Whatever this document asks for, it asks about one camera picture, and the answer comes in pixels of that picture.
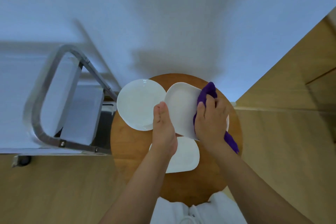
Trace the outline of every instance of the hand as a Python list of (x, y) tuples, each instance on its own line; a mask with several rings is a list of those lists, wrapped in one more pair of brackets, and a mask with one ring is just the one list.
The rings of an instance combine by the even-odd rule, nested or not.
[(203, 102), (197, 106), (196, 136), (209, 152), (225, 143), (226, 117), (230, 109), (231, 105), (226, 104), (224, 99), (214, 99), (210, 95), (207, 95), (206, 107)]
[(177, 150), (177, 137), (166, 103), (160, 102), (154, 106), (153, 114), (152, 148), (160, 150), (163, 154), (168, 154), (171, 158)]

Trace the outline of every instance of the forearm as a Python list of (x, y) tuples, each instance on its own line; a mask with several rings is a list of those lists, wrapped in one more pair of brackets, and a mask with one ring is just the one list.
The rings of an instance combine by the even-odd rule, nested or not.
[(100, 224), (149, 223), (169, 161), (170, 156), (152, 147)]
[(226, 143), (212, 150), (248, 223), (311, 223), (263, 181)]

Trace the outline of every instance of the person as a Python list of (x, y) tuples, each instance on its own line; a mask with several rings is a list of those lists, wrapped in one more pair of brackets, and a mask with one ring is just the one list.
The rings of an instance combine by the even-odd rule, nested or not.
[(154, 107), (152, 147), (125, 190), (105, 213), (107, 223), (312, 223), (267, 185), (223, 140), (232, 108), (207, 95), (197, 106), (195, 132), (215, 158), (237, 203), (223, 192), (190, 209), (159, 197), (177, 137), (164, 102)]

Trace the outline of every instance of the left hand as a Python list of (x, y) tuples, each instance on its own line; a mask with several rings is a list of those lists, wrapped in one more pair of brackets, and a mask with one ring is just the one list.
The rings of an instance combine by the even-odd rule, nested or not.
[(177, 150), (177, 137), (166, 103), (160, 102), (154, 106), (153, 114), (152, 148), (168, 154), (171, 158)]

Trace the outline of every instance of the right hand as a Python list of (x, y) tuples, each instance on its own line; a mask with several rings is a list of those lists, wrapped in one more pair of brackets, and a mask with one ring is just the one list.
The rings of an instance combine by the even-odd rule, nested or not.
[(225, 143), (226, 117), (231, 108), (232, 106), (226, 104), (224, 99), (214, 99), (210, 95), (207, 95), (206, 107), (203, 102), (199, 102), (195, 132), (196, 137), (209, 152)]

